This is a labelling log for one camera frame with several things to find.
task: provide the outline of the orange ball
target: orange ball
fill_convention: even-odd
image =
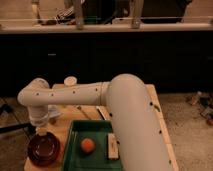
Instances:
[[[90,138],[85,138],[81,141],[81,150],[85,154],[90,154],[95,150],[95,143]]]

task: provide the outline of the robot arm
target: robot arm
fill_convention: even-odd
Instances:
[[[48,105],[106,105],[108,82],[73,85],[60,89],[50,89],[42,78],[36,78],[21,90],[18,101],[28,108],[30,122],[34,126],[48,123]]]
[[[62,89],[49,89],[45,80],[36,79],[19,93],[18,100],[28,107],[36,126],[47,123],[48,104],[106,105],[124,170],[173,170],[151,98],[136,76],[122,74],[109,83]]]

